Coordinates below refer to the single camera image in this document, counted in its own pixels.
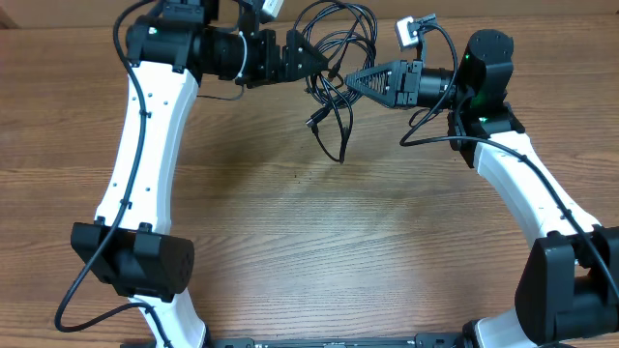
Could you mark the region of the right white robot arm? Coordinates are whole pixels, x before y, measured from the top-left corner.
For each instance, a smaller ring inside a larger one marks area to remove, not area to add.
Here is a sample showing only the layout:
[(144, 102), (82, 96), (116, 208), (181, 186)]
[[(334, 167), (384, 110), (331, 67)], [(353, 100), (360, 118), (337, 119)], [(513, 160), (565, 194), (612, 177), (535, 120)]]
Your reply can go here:
[(529, 245), (514, 306), (435, 335), (435, 347), (567, 347), (618, 329), (618, 231), (581, 209), (537, 156), (506, 100), (513, 52), (511, 37), (485, 29), (452, 70), (400, 60), (345, 79), (389, 108), (446, 111), (445, 141), (494, 187)]

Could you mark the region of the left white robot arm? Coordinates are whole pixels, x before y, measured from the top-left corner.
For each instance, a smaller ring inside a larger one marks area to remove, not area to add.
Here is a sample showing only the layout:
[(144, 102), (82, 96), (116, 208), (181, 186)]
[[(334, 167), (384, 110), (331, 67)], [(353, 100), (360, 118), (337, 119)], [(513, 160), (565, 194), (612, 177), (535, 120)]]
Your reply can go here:
[(188, 285), (191, 241), (174, 237), (171, 191), (183, 130), (201, 79), (245, 88), (296, 81), (328, 67), (299, 31), (285, 45), (266, 28), (278, 1), (241, 3), (239, 29), (214, 26), (215, 1), (151, 2), (114, 46), (129, 78), (126, 120), (109, 185), (90, 223), (76, 223), (74, 251), (86, 273), (142, 312), (157, 347), (206, 347), (210, 334)]

